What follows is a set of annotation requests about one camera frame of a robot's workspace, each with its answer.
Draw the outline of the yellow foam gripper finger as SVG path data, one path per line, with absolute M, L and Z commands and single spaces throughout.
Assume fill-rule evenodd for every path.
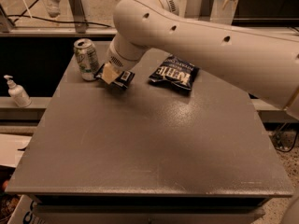
M 110 84 L 120 75 L 120 71 L 115 68 L 111 63 L 105 63 L 103 68 L 102 79 Z

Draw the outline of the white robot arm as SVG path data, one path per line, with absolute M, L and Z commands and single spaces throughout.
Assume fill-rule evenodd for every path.
M 121 0 L 113 21 L 117 33 L 107 50 L 106 83 L 156 48 L 299 119 L 297 36 L 184 19 L 177 0 Z

